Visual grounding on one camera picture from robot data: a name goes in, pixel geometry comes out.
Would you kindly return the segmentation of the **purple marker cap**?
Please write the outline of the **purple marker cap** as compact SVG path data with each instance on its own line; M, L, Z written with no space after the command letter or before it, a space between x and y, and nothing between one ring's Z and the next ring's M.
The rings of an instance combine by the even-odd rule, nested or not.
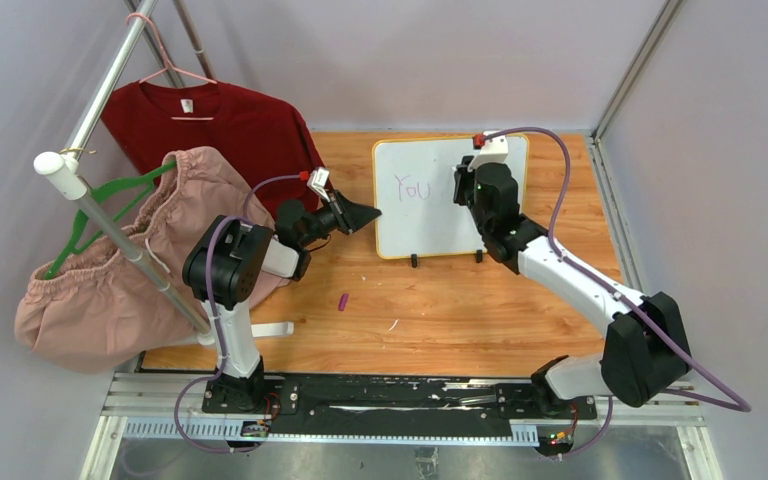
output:
M349 299L349 294L348 293L344 293L344 294L341 295L339 303L338 303L338 310L339 311L344 311L345 310L345 308L347 306L347 303L348 303L348 299Z

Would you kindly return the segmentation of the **yellow-framed whiteboard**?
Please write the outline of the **yellow-framed whiteboard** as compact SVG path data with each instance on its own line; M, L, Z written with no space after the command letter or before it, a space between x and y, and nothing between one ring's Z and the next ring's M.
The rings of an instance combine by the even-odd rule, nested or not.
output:
M476 254L484 245L467 208L453 202L454 171L473 153L466 135L397 139L372 149L376 250L386 260Z

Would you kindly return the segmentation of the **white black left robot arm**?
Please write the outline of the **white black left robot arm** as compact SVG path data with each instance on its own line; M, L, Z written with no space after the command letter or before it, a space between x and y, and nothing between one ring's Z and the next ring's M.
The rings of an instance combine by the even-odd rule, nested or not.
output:
M310 246L334 231L351 235L381 216L337 190L310 212L298 200L277 209L274 226L219 215L184 262L182 278L202 303L212 326L218 362L208 382L211 399L243 413L258 411L267 399L262 355L256 347L250 310L258 277L269 273L300 280L311 261Z

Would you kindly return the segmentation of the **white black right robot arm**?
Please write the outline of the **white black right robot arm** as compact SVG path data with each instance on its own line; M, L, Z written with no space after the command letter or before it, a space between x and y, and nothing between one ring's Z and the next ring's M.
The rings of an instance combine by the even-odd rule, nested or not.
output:
M604 339L601 353L560 356L536 370L531 403L556 417L572 400L612 395L639 407L688 373L679 356L689 342L677 302L616 283L551 241L548 230L521 213L520 190L504 163L454 169L456 204L466 207L489 256L544 286L586 318Z

